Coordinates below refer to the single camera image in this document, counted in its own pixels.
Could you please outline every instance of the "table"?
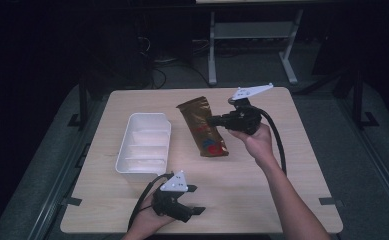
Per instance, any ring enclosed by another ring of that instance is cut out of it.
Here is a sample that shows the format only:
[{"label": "table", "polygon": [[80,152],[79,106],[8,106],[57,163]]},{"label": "table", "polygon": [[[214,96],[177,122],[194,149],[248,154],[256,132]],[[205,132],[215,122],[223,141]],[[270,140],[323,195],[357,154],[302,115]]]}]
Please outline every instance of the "table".
[{"label": "table", "polygon": [[[130,90],[111,94],[92,141],[72,198],[61,223],[66,233],[123,233],[133,207],[146,184],[129,183],[115,170],[128,118],[136,112],[165,113],[172,125],[167,171],[184,170],[188,184],[198,186],[179,202],[204,206],[200,216],[187,223],[174,222],[162,234],[250,234],[282,232],[279,218],[262,171],[240,140],[224,128],[218,130],[229,156],[200,157],[186,122],[176,106],[205,96],[213,115],[234,110],[227,99],[234,88]],[[288,178],[327,231],[343,228],[335,205],[321,205],[331,194],[289,91],[275,87],[249,98],[273,118],[285,148]],[[274,142],[274,153],[279,159]]]}]

